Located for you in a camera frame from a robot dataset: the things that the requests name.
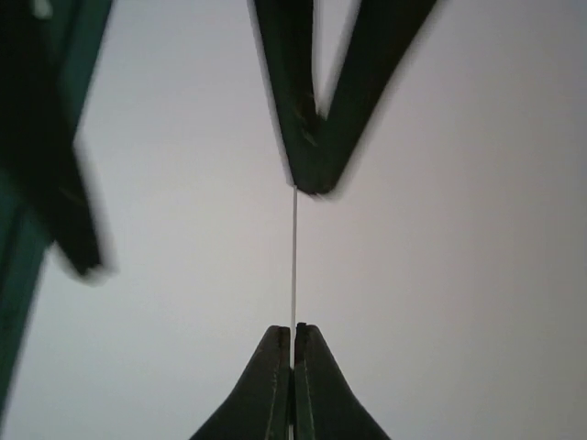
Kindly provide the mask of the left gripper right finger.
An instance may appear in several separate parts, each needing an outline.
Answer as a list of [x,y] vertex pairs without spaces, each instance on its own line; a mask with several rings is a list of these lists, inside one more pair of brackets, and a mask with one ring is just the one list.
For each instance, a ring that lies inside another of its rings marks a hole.
[[296,327],[293,383],[296,439],[389,437],[354,395],[327,341],[314,324],[300,323]]

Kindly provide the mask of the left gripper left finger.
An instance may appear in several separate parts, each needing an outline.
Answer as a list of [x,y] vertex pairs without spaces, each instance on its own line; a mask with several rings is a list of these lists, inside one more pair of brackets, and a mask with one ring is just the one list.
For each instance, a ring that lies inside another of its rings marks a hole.
[[192,439],[287,439],[290,373],[290,329],[272,325],[233,390]]

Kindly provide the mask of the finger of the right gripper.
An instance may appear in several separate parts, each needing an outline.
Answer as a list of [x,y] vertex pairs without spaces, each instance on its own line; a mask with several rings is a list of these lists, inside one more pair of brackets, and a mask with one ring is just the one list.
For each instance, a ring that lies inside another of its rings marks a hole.
[[253,1],[260,50],[293,186],[333,193],[434,1],[360,1],[325,113],[313,77],[315,4]]
[[105,256],[76,133],[112,5],[1,4],[1,165],[82,279]]

